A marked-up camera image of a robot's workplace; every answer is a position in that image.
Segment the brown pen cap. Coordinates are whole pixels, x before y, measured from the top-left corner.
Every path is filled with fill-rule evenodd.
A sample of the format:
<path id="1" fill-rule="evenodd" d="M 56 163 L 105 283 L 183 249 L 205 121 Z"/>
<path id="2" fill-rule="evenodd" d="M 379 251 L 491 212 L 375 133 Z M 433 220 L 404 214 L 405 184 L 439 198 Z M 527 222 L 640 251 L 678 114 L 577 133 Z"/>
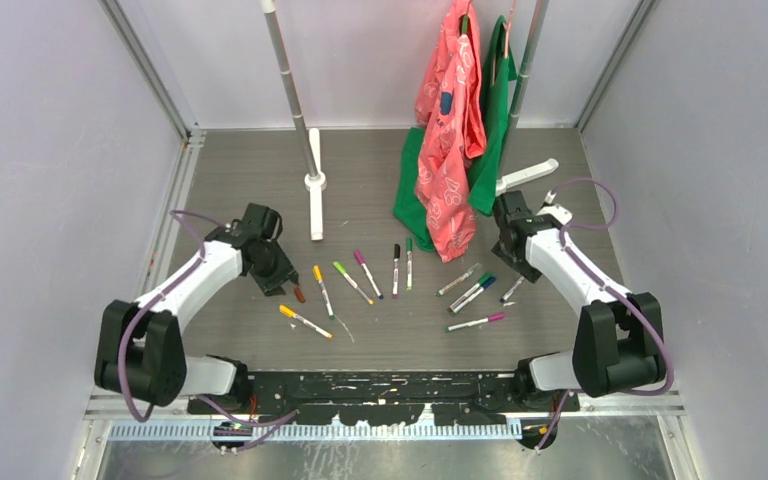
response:
<path id="1" fill-rule="evenodd" d="M 304 293 L 303 293 L 303 291 L 302 291 L 300 286 L 295 286 L 294 289 L 293 289 L 293 292 L 294 292 L 294 295 L 295 295 L 296 299 L 300 303 L 304 304 L 306 302 L 306 297 L 305 297 L 305 295 L 304 295 Z"/>

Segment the black cap marker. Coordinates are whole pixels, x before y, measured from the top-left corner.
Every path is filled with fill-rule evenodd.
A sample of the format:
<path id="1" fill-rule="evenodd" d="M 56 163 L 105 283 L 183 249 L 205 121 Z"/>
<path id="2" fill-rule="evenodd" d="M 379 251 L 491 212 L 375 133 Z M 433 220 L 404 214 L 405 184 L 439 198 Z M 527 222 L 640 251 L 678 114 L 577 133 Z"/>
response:
<path id="1" fill-rule="evenodd" d="M 399 295 L 400 258 L 401 258 L 401 245 L 399 243 L 394 243 L 392 293 L 391 293 L 391 296 L 393 299 L 397 299 Z"/>

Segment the white clothes rack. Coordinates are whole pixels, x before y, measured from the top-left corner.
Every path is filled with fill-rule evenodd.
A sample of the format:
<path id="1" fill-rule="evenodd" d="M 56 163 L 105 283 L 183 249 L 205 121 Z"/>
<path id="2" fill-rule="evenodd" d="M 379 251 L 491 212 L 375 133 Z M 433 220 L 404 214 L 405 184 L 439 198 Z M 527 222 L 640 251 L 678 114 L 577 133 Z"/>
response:
<path id="1" fill-rule="evenodd" d="M 305 123 L 302 106 L 293 78 L 292 69 L 282 36 L 274 1 L 259 2 L 264 15 L 269 38 L 279 67 L 291 118 L 299 139 L 302 158 L 305 162 L 306 174 L 304 185 L 309 194 L 310 239 L 319 242 L 324 239 L 324 203 L 323 192 L 327 187 L 326 175 L 321 170 L 321 141 L 320 131 L 308 129 Z M 496 195 L 501 195 L 514 187 L 545 177 L 559 167 L 559 162 L 549 158 L 541 163 L 503 175 L 496 181 Z"/>

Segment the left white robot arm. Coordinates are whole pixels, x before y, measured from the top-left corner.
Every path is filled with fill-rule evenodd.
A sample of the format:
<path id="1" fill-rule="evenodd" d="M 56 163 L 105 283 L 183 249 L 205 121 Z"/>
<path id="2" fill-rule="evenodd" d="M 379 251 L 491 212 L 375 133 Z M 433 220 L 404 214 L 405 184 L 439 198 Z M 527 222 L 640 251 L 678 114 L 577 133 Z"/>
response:
<path id="1" fill-rule="evenodd" d="M 297 284 L 298 272 L 279 244 L 283 219 L 256 203 L 243 216 L 217 225 L 178 271 L 133 301 L 114 300 L 102 314 L 94 366 L 97 387 L 167 406 L 180 396 L 204 395 L 225 411 L 250 403 L 247 366 L 237 360 L 186 354 L 183 333 L 225 285 L 251 278 L 266 297 Z"/>

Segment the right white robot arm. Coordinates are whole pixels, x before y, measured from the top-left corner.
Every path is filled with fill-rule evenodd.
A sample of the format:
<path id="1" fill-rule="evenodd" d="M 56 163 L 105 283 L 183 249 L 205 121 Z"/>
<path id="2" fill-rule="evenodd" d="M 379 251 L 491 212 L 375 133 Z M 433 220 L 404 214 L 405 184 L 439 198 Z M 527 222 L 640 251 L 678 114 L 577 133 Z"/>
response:
<path id="1" fill-rule="evenodd" d="M 673 371 L 663 339 L 662 312 L 650 293 L 633 293 L 602 272 L 568 235 L 570 213 L 556 204 L 532 211 L 519 191 L 492 207 L 499 239 L 492 251 L 526 281 L 548 280 L 578 317 L 570 350 L 518 365 L 518 403 L 542 409 L 554 392 L 655 394 Z"/>

